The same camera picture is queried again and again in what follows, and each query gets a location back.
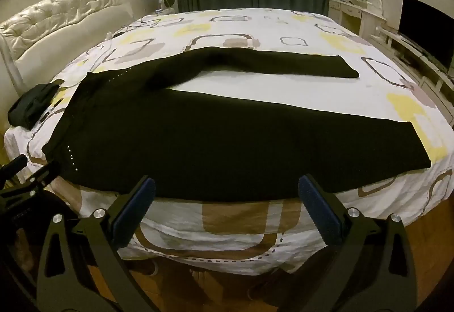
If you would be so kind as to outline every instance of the patterned bedspread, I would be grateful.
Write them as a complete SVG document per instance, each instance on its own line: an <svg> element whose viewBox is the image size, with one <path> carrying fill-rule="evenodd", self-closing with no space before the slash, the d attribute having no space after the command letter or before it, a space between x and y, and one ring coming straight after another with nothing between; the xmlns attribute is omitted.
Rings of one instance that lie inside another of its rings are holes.
<svg viewBox="0 0 454 312"><path fill-rule="evenodd" d="M386 56L325 16L276 9L199 11L145 16L121 32L80 55L54 78L64 83L53 102L63 101L43 123L32 131L22 127L7 131L10 158L20 153L29 158L21 180L46 163L41 148L87 72L125 69L146 60L218 46L340 55L360 77L215 71L174 89L413 124L431 168L339 193L346 206L377 218L397 213L408 225L453 191L454 132L440 111ZM115 199L115 193L97 192L62 178L49 190L83 217L97 208L108 208ZM216 271L260 274L274 267L296 270L322 247L298 199L234 204L156 199L119 254L124 259L162 256Z"/></svg>

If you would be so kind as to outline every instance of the black tv screen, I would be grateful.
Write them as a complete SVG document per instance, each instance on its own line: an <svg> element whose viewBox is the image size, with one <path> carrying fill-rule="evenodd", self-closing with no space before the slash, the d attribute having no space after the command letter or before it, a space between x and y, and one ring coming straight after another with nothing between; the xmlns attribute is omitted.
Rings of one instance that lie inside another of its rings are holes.
<svg viewBox="0 0 454 312"><path fill-rule="evenodd" d="M418 0L403 0L399 33L447 69L454 55L454 19Z"/></svg>

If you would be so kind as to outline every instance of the tv stand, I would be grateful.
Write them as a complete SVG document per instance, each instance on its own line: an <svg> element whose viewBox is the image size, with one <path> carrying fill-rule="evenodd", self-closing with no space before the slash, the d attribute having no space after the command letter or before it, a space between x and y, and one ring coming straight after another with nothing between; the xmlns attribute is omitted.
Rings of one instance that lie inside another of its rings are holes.
<svg viewBox="0 0 454 312"><path fill-rule="evenodd" d="M382 27L377 31L378 35L370 35L368 41L419 85L454 127L454 84L451 79L401 35Z"/></svg>

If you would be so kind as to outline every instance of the white leather headboard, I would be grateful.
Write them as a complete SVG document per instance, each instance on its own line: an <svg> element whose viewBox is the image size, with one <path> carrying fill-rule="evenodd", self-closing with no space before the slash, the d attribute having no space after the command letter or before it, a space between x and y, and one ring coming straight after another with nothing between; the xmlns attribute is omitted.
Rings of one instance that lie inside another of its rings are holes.
<svg viewBox="0 0 454 312"><path fill-rule="evenodd" d="M11 68L19 71L25 90L47 83L81 53L102 42L108 32L146 14L144 0L43 0L0 23L0 35L7 43L0 50L10 52L0 57L1 133L8 127L8 109L18 97L11 90L15 83L5 77L14 77Z"/></svg>

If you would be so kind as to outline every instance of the black bag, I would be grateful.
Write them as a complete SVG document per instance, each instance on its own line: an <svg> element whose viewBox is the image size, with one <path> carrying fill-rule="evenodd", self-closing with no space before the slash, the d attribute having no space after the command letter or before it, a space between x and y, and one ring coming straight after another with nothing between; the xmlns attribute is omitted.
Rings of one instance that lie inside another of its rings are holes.
<svg viewBox="0 0 454 312"><path fill-rule="evenodd" d="M50 106L60 84L38 84L25 92L8 111L8 122L12 126L23 126L31 130L40 116Z"/></svg>

